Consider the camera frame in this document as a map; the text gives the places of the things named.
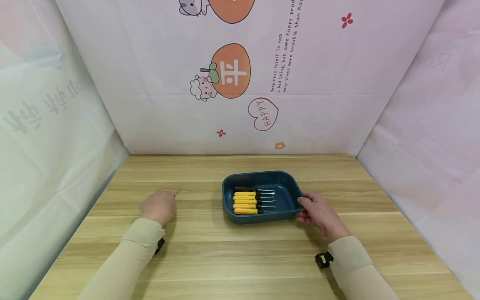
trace dark teal tray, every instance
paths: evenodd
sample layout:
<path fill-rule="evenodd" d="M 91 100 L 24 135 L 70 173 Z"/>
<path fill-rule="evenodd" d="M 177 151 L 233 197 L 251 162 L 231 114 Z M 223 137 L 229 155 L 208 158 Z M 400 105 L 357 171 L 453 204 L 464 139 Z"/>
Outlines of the dark teal tray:
<path fill-rule="evenodd" d="M 252 186 L 258 189 L 275 191 L 276 213 L 258 215 L 236 215 L 233 213 L 233 188 L 235 186 Z M 251 224 L 294 218 L 301 206 L 297 199 L 302 192 L 293 177 L 283 171 L 233 174 L 223 180 L 223 208 L 228 218 L 235 224 Z"/>

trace beige sleeve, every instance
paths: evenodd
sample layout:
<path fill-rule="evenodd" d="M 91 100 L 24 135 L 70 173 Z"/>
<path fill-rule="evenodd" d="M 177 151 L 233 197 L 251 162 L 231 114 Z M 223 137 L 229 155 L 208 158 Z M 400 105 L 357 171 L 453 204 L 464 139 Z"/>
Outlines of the beige sleeve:
<path fill-rule="evenodd" d="M 129 300 L 138 277 L 165 235 L 152 220 L 136 220 L 78 296 L 79 300 Z"/>
<path fill-rule="evenodd" d="M 328 249 L 333 275 L 348 300 L 399 300 L 357 238 L 338 239 Z"/>

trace right hand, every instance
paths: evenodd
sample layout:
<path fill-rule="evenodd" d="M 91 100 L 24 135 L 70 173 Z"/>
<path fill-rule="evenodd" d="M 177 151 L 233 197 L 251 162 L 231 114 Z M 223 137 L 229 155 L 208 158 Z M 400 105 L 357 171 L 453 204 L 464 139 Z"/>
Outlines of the right hand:
<path fill-rule="evenodd" d="M 175 215 L 175 196 L 172 192 L 157 190 L 140 204 L 140 210 L 144 218 L 164 227 Z"/>
<path fill-rule="evenodd" d="M 324 197 L 313 192 L 303 192 L 303 197 L 298 198 L 298 202 L 304 210 L 300 211 L 297 221 L 316 225 L 330 243 L 352 235 Z"/>

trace fabric backdrop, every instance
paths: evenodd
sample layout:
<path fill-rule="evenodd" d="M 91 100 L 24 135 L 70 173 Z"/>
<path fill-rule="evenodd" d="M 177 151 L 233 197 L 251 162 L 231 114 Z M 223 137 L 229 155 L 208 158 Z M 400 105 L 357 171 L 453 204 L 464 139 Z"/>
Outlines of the fabric backdrop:
<path fill-rule="evenodd" d="M 57 2 L 130 152 L 353 155 L 443 3 Z"/>
<path fill-rule="evenodd" d="M 127 155 L 53 0 L 0 1 L 0 299 L 25 299 Z"/>
<path fill-rule="evenodd" d="M 359 161 L 480 299 L 480 2 L 448 0 Z"/>

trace wood grain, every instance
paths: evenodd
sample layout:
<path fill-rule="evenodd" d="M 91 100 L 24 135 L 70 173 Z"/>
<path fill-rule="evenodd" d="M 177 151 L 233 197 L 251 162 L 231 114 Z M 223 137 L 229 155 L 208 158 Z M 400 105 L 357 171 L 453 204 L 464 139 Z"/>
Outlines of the wood grain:
<path fill-rule="evenodd" d="M 235 225 L 221 184 L 233 173 L 284 170 L 321 193 L 363 243 L 401 299 L 472 299 L 358 161 L 344 154 L 130 156 L 31 299 L 75 299 L 155 189 L 175 191 L 177 216 L 133 299 L 345 299 L 314 256 L 318 230 L 285 220 Z"/>

